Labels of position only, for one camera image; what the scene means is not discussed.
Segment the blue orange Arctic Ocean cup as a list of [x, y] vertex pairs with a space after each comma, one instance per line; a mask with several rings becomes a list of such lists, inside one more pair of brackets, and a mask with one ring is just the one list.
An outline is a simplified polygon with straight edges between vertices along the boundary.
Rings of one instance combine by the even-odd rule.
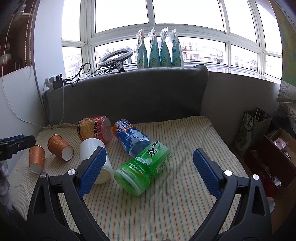
[[127, 154], [132, 157], [136, 157], [151, 144], [149, 138], [126, 119], [118, 120], [112, 128], [112, 132], [121, 142]]

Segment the orange paper cup near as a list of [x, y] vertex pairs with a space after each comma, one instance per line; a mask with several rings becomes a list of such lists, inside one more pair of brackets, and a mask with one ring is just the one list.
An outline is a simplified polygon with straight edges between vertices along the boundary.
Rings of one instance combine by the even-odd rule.
[[45, 151], [39, 145], [29, 149], [29, 168], [35, 174], [41, 174], [44, 168]]

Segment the orange paper cup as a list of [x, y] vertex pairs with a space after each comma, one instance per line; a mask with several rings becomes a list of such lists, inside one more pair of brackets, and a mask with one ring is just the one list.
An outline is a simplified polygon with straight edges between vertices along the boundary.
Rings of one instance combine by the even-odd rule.
[[45, 151], [39, 145], [29, 149], [29, 168], [35, 174], [41, 174], [44, 168]]
[[74, 155], [73, 147], [60, 135], [52, 135], [48, 140], [48, 150], [64, 161], [70, 161]]

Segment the orange paper cup far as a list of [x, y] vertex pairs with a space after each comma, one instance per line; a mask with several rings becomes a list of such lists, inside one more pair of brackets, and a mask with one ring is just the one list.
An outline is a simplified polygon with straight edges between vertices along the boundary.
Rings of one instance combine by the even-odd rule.
[[52, 135], [48, 140], [48, 150], [64, 161], [70, 161], [74, 155], [73, 147], [60, 135]]

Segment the red orange fruit label cup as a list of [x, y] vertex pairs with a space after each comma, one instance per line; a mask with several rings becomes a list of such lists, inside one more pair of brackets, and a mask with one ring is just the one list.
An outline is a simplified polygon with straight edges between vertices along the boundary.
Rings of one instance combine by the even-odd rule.
[[77, 126], [77, 134], [82, 141], [88, 138], [96, 138], [105, 144], [111, 141], [113, 136], [111, 122], [107, 116], [80, 120]]

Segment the white power strip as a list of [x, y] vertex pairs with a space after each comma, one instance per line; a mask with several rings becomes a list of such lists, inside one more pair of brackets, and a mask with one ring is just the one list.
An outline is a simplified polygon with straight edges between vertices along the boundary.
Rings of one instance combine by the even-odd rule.
[[59, 80], [60, 78], [61, 78], [60, 75], [54, 75], [54, 76], [46, 78], [45, 79], [45, 86], [49, 87], [50, 84], [52, 84], [54, 81]]

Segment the black power adapter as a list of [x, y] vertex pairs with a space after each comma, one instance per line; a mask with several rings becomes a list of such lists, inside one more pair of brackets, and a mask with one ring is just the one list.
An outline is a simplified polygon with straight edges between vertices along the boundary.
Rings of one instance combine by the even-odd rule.
[[64, 82], [62, 79], [54, 80], [52, 83], [49, 84], [48, 90], [53, 91], [53, 90], [59, 89], [63, 86], [64, 86]]

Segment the brown cardboard box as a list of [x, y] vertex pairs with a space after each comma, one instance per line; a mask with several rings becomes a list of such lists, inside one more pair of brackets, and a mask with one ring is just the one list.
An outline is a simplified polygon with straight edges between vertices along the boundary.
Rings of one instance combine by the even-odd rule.
[[265, 164], [276, 188], [286, 189], [295, 178], [295, 138], [280, 128], [264, 137]]

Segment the green paper shopping bag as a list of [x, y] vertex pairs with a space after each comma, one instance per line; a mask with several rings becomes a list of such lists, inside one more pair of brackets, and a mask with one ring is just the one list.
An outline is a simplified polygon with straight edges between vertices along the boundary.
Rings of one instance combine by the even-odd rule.
[[234, 145], [243, 157], [247, 150], [267, 132], [272, 116], [262, 108], [245, 111]]

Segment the white lace cloth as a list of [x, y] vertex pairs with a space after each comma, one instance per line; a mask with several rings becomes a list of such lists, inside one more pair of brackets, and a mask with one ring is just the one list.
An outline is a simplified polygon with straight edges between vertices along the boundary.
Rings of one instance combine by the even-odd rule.
[[285, 118], [287, 117], [293, 131], [296, 130], [296, 103], [280, 102], [276, 110], [276, 115]]

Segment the grey sofa back cushion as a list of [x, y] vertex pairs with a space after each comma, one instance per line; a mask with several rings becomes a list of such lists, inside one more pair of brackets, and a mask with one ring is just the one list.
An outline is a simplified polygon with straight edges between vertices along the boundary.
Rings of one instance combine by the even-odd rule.
[[200, 115], [208, 77], [204, 64], [109, 73], [47, 90], [43, 103], [50, 125], [103, 115], [111, 123], [175, 120]]

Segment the teal pouch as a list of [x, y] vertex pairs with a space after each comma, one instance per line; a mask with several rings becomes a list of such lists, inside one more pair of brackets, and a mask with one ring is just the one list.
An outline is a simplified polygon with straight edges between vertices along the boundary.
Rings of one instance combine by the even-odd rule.
[[176, 29], [173, 29], [170, 33], [170, 41], [172, 42], [172, 66], [173, 67], [184, 67], [184, 59], [182, 53], [182, 47], [178, 39]]
[[150, 38], [149, 67], [160, 67], [159, 46], [154, 28], [148, 33]]
[[160, 48], [160, 62], [162, 67], [171, 67], [171, 57], [168, 46], [166, 44], [166, 37], [168, 35], [168, 27], [161, 30], [161, 48]]
[[140, 29], [137, 34], [137, 68], [148, 68], [147, 49], [144, 44], [144, 29]]

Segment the white window frame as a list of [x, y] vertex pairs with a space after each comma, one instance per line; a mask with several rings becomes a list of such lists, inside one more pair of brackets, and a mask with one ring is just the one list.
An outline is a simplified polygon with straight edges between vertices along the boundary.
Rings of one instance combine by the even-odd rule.
[[113, 51], [137, 48], [137, 32], [175, 32], [184, 65], [279, 82], [280, 30], [270, 1], [64, 1], [62, 54], [67, 77], [99, 68]]

